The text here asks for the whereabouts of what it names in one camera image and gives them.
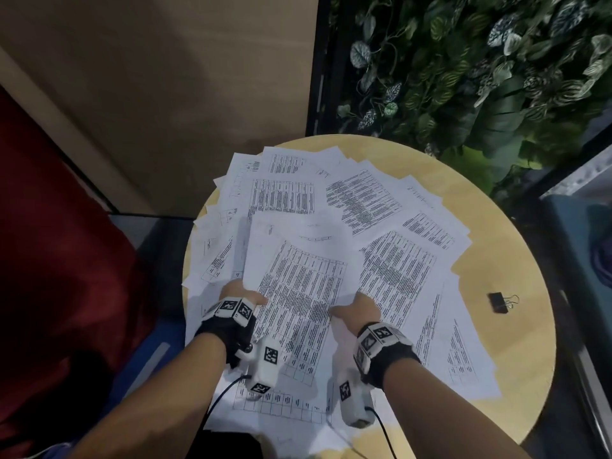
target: light wood tabletop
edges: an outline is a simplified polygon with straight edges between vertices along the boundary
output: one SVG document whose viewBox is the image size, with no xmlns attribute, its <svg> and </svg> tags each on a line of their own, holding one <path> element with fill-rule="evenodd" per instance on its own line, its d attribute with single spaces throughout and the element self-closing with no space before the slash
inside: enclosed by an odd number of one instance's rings
<svg viewBox="0 0 612 459">
<path fill-rule="evenodd" d="M 513 440 L 525 439 L 546 401 L 555 370 L 555 321 L 542 274 L 523 238 L 504 213 L 469 180 L 426 154 L 394 142 L 356 135 L 320 135 L 289 141 L 280 147 L 319 151 L 338 146 L 356 161 L 370 160 L 378 169 L 402 178 L 412 175 L 470 229 L 472 245 L 454 264 L 460 291 L 480 339 L 493 358 L 502 397 L 472 404 Z M 218 200 L 216 190 L 206 205 Z M 198 216 L 206 213 L 206 207 Z M 187 246 L 183 279 L 188 276 Z M 517 295 L 508 314 L 495 314 L 487 293 Z M 391 441 L 399 457 L 413 457 L 399 428 Z M 380 429 L 363 434 L 354 447 L 366 457 L 391 457 Z M 359 457 L 355 452 L 326 452 L 325 457 Z"/>
</svg>

